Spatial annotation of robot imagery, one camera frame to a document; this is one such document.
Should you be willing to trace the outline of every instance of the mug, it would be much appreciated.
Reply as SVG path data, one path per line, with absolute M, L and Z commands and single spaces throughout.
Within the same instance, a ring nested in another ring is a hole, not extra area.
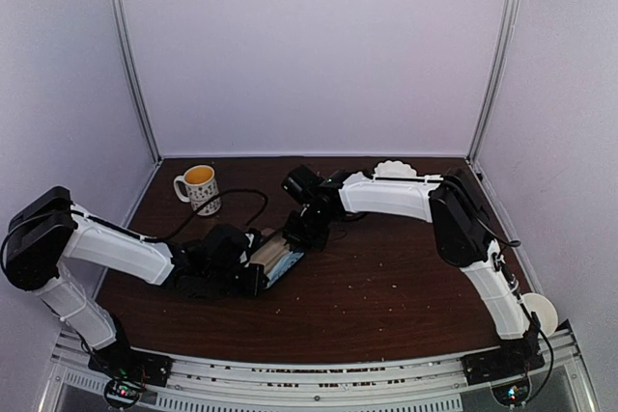
M 181 191 L 181 184 L 186 189 L 186 195 Z M 207 200 L 219 193 L 214 178 L 214 169 L 211 166 L 193 166 L 182 176 L 174 179 L 174 190 L 183 203 L 191 203 L 195 211 Z M 221 208 L 221 199 L 217 198 L 208 206 L 205 206 L 198 214 L 200 216 L 212 216 Z

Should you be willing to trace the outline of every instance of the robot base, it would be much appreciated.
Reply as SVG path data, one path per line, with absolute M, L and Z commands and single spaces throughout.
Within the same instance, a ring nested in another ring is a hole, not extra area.
M 170 371 L 172 369 L 172 359 L 160 354 L 135 351 L 133 349 L 131 350 L 131 356 L 135 364 L 143 366 L 144 369 L 127 371 L 126 377 L 124 378 L 125 380 L 138 385 L 142 382 L 147 385 L 160 387 L 165 387 L 167 385 L 167 378 L 170 376 Z M 88 362 L 88 369 L 107 374 L 107 371 L 105 371 L 100 363 L 93 357 L 91 357 Z
M 462 358 L 463 372 L 468 385 L 478 385 L 511 376 L 525 375 L 527 371 L 545 365 L 542 354 L 518 355 L 517 351 L 500 347 L 491 351 L 468 354 Z

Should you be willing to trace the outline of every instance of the white plastic shell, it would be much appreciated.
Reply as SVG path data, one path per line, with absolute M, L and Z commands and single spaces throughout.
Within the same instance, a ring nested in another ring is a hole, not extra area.
M 523 313 L 518 299 L 500 272 L 493 268 L 492 255 L 500 248 L 494 240 L 488 247 L 488 260 L 463 267 L 463 272 L 476 288 L 495 323 L 495 331 L 502 340 L 521 338 L 530 322 Z
M 112 317 L 86 294 L 84 288 L 70 275 L 67 267 L 58 262 L 59 276 L 34 290 L 60 320 L 81 334 L 92 349 L 101 349 L 116 341 Z
M 416 179 L 418 181 L 375 180 L 355 173 L 344 181 L 339 196 L 347 212 L 382 212 L 432 222 L 429 193 L 437 189 L 439 183 L 427 180 L 441 178 Z
M 88 219 L 88 211 L 80 206 L 75 209 L 86 217 L 72 216 L 77 230 L 63 252 L 65 258 L 111 267 L 153 285 L 161 285 L 172 272 L 172 253 L 165 243 L 146 243 Z

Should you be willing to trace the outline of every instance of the wooden table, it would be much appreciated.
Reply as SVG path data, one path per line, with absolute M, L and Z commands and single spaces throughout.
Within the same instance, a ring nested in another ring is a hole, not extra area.
M 277 228 L 297 204 L 281 180 L 301 163 L 327 176 L 337 169 L 373 168 L 376 158 L 167 159 L 131 223 L 164 235 L 190 212 L 172 180 L 195 164 L 216 170 L 220 189 L 253 187 L 270 196 L 256 222 Z M 420 174 L 467 169 L 459 158 L 414 158 Z M 240 226 L 260 206 L 228 196 L 213 218 L 197 218 L 178 241 L 204 236 L 216 223 Z M 110 271 L 98 302 L 120 318 L 137 347 L 214 359 L 276 363 L 342 363 L 412 359 L 496 345 L 485 305 L 460 270 L 435 250 L 432 226 L 370 214 L 335 224 L 326 250 L 303 258 L 258 298 L 186 300 L 169 290 Z M 512 255 L 508 261 L 527 289 Z

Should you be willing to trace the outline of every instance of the lavender wall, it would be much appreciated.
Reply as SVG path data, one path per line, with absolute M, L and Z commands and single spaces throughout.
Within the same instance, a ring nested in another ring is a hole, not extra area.
M 0 229 L 48 187 L 122 221 L 152 169 L 108 0 L 0 0 Z M 87 287 L 99 269 L 80 266 Z M 59 324 L 0 277 L 2 410 L 34 410 Z
M 161 151 L 464 154 L 503 0 L 125 0 Z
M 521 0 L 480 162 L 606 411 L 618 372 L 616 96 L 616 0 Z

